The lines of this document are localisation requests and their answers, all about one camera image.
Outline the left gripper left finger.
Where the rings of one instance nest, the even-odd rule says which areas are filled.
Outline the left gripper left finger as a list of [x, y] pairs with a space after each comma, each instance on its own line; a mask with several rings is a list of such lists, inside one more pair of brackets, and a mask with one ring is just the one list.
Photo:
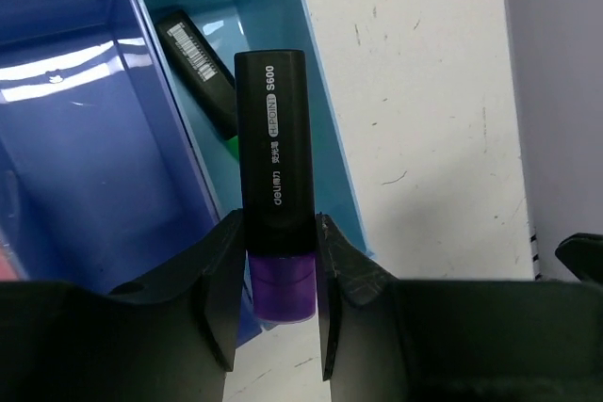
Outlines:
[[219, 401], [233, 369], [243, 216], [107, 295], [63, 281], [1, 285], [5, 401]]

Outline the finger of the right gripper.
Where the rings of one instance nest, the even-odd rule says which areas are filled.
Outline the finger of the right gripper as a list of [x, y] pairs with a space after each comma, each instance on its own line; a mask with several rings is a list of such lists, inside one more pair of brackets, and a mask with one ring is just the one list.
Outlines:
[[556, 257], [580, 280], [603, 282], [603, 237], [575, 233], [555, 250]]

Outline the purple black highlighter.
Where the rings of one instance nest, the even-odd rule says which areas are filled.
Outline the purple black highlighter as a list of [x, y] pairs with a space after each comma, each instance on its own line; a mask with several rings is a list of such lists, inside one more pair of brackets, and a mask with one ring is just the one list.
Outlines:
[[317, 233], [305, 54], [235, 56], [239, 168], [253, 311], [290, 324], [316, 311]]

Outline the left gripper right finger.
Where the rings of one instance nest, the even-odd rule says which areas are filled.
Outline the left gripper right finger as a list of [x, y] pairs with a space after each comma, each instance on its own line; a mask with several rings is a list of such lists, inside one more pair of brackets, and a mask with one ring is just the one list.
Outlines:
[[602, 282], [400, 280], [317, 215], [334, 401], [598, 401]]

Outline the green black highlighter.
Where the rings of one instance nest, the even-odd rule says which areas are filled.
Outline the green black highlighter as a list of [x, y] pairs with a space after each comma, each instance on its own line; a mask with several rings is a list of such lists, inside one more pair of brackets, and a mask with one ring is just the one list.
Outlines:
[[155, 23], [171, 66], [226, 149], [238, 157], [235, 78], [191, 18], [181, 9]]

